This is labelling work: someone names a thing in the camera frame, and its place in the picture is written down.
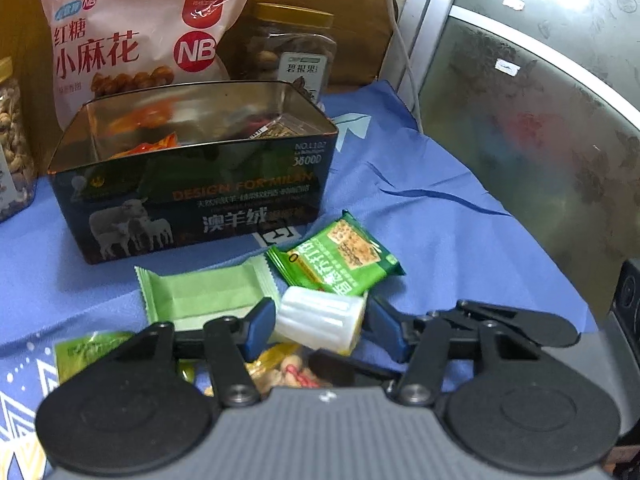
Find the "white cylindrical object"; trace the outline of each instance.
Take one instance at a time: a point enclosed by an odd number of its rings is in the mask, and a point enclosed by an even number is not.
[[[313,350],[350,354],[358,341],[366,299],[290,286],[282,296],[276,332]]]

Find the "red circle logo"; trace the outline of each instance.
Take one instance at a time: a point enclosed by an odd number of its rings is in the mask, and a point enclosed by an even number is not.
[[[213,63],[216,57],[216,40],[202,30],[192,30],[183,35],[174,46],[174,61],[185,72],[200,72]]]
[[[89,9],[93,9],[94,5],[95,5],[95,1],[96,0],[83,0],[82,1],[82,8],[84,10],[89,10]]]

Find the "green snack package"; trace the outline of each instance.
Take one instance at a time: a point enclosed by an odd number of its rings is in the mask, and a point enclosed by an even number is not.
[[[289,251],[271,246],[267,256],[289,285],[342,296],[361,296],[386,276],[404,274],[396,257],[348,211]]]
[[[197,330],[210,319],[242,317],[262,298],[280,304],[280,294],[263,254],[243,264],[158,276],[136,267],[149,323],[171,321],[176,330]]]
[[[78,339],[57,343],[53,353],[58,370],[58,382],[62,384],[68,381],[133,335],[133,332],[93,332]],[[179,361],[178,370],[185,381],[193,383],[196,378],[193,362]]]

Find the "cardboard box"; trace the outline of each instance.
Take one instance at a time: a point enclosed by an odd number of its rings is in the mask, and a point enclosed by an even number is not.
[[[268,121],[291,131],[255,136]],[[172,133],[179,147],[111,158]],[[86,104],[48,173],[84,259],[96,264],[312,222],[336,139],[335,125],[290,84],[175,85]]]

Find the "gold lid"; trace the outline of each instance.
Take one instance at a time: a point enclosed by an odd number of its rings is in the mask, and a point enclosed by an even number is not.
[[[14,62],[11,57],[3,57],[0,59],[0,83],[5,79],[9,79],[14,73]]]
[[[279,4],[255,4],[254,16],[265,22],[317,28],[331,28],[334,23],[334,16],[328,12]]]

